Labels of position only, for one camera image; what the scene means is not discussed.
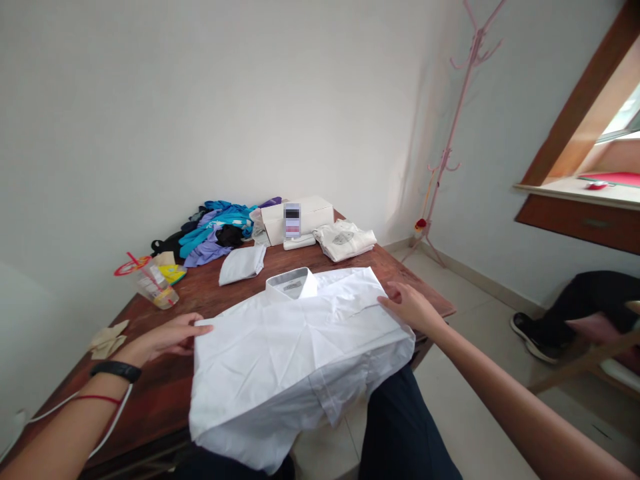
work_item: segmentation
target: cup lid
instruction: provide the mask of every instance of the cup lid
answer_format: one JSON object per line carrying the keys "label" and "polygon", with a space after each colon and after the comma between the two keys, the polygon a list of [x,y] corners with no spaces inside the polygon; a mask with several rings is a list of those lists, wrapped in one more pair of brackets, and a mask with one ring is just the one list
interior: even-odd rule
{"label": "cup lid", "polygon": [[134,262],[133,260],[131,260],[130,262],[125,263],[124,265],[118,267],[118,270],[116,270],[115,272],[113,272],[113,274],[116,277],[122,277],[123,275],[128,275],[132,272],[135,272],[136,270],[140,270],[142,267],[144,267],[146,264],[148,264],[151,261],[151,257],[150,256],[146,256],[146,257],[138,257],[138,262]]}

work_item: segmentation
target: dark trousers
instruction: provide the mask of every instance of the dark trousers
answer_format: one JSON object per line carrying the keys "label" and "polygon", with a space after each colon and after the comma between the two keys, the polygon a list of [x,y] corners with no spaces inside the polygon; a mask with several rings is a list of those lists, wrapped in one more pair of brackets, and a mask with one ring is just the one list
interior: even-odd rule
{"label": "dark trousers", "polygon": [[[275,477],[288,480],[288,459]],[[262,471],[200,449],[175,470],[180,480],[263,480]],[[411,368],[390,376],[371,395],[360,475],[370,479],[461,479],[427,410]]]}
{"label": "dark trousers", "polygon": [[575,338],[565,323],[603,312],[620,333],[633,328],[638,315],[625,302],[640,300],[640,279],[612,271],[576,275],[544,317],[533,322],[535,339],[551,347],[563,347]]}

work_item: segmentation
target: white cable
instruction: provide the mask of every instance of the white cable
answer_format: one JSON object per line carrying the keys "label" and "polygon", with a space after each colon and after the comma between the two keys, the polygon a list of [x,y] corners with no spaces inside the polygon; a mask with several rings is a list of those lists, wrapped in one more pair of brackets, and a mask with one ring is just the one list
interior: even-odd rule
{"label": "white cable", "polygon": [[[127,392],[125,393],[125,397],[122,399],[122,402],[120,403],[120,407],[118,407],[118,412],[115,414],[115,418],[113,419],[113,422],[111,422],[111,426],[109,427],[109,430],[107,432],[107,434],[105,435],[105,437],[102,439],[102,442],[100,442],[100,444],[91,452],[91,454],[89,455],[89,458],[91,458],[92,456],[94,456],[96,453],[98,453],[98,450],[100,450],[102,448],[102,446],[107,442],[107,440],[109,439],[109,437],[111,436],[111,433],[113,432],[113,429],[115,428],[116,424],[118,423],[118,420],[120,419],[120,415],[122,414],[122,410],[124,410],[125,405],[127,404],[127,400],[129,399],[129,395],[131,394],[131,389],[133,388],[133,384],[129,384],[128,388],[127,388]],[[39,417],[34,417],[31,420],[29,420],[26,423],[23,423],[22,425],[19,426],[19,432],[17,433],[17,435],[14,437],[14,439],[10,442],[9,446],[4,450],[4,452],[2,453],[2,455],[0,455],[0,463],[2,463],[4,461],[4,459],[6,458],[6,456],[9,454],[9,452],[11,451],[11,449],[13,448],[13,446],[16,444],[16,442],[18,442],[18,439],[20,438],[20,436],[22,435],[22,432],[24,431],[25,427],[30,424],[30,423],[35,423],[38,420],[42,420],[44,417],[46,417],[47,415],[55,412],[56,410],[58,410],[58,408],[62,407],[64,404],[66,404],[67,402],[70,402],[71,400],[73,400],[78,393],[80,393],[79,391],[77,391],[76,393],[74,393],[72,396],[70,396],[69,398],[67,398],[66,400],[64,400],[62,403],[59,403],[58,405],[56,405],[54,408],[52,408],[51,410],[49,410],[46,413],[43,413],[42,415],[40,415]]]}
{"label": "white cable", "polygon": [[44,417],[46,417],[48,414],[55,412],[56,410],[58,410],[58,408],[62,407],[64,404],[66,404],[67,402],[73,400],[74,398],[76,398],[76,396],[78,395],[78,393],[80,393],[79,391],[77,391],[76,393],[74,393],[72,396],[70,396],[68,399],[64,400],[62,403],[58,404],[56,407],[52,408],[51,410],[49,410],[46,413],[43,413],[42,415],[40,415],[39,417],[36,418],[32,418],[31,420],[29,420],[27,422],[27,425],[30,423],[35,423],[38,420],[42,420]]}
{"label": "white cable", "polygon": [[122,403],[120,404],[120,408],[118,408],[118,413],[115,414],[115,418],[113,419],[113,421],[111,422],[111,426],[109,427],[109,431],[107,432],[107,434],[105,435],[105,437],[102,439],[102,442],[100,442],[100,445],[98,445],[89,455],[89,458],[91,458],[92,456],[94,456],[96,453],[98,453],[98,450],[100,450],[102,448],[102,446],[107,442],[107,440],[109,439],[109,436],[111,435],[111,432],[113,431],[113,429],[115,428],[115,424],[118,423],[118,420],[120,419],[120,414],[122,413],[122,410],[125,408],[125,404],[127,403],[127,400],[129,399],[129,394],[131,393],[131,389],[133,388],[133,384],[130,383],[129,384],[129,388],[127,388],[127,392],[125,393],[125,397],[122,399]]}

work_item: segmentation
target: wooden drawer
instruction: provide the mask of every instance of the wooden drawer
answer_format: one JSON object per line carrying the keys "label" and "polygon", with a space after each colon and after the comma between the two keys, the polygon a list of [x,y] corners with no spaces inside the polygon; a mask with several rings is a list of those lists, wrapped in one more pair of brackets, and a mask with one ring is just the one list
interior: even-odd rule
{"label": "wooden drawer", "polygon": [[640,211],[530,195],[515,220],[640,255]]}

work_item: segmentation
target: smartphone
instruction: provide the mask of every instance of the smartphone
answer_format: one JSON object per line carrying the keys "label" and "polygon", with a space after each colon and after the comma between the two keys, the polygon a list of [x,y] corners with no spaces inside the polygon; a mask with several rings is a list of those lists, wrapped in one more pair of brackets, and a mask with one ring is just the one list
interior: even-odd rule
{"label": "smartphone", "polygon": [[300,204],[285,203],[285,238],[298,238],[300,236]]}

